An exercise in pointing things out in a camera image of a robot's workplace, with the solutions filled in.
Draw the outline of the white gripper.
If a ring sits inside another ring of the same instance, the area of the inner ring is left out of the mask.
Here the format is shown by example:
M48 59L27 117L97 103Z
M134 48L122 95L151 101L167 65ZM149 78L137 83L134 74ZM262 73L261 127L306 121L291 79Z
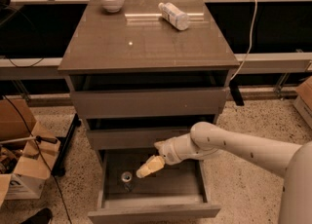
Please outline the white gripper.
M195 158L195 146L189 134L173 137L154 143L160 156L151 156L137 171L138 178L144 178L162 169L165 165L179 164L187 159Z

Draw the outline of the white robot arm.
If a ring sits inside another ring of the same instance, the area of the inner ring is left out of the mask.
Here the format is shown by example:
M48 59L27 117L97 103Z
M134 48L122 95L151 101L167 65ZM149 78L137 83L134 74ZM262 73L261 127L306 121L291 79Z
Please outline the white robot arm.
M312 224L312 143L303 145L226 131L199 122L190 133L154 144L158 150L137 171L143 178L184 160L205 160L224 150L284 179L278 224Z

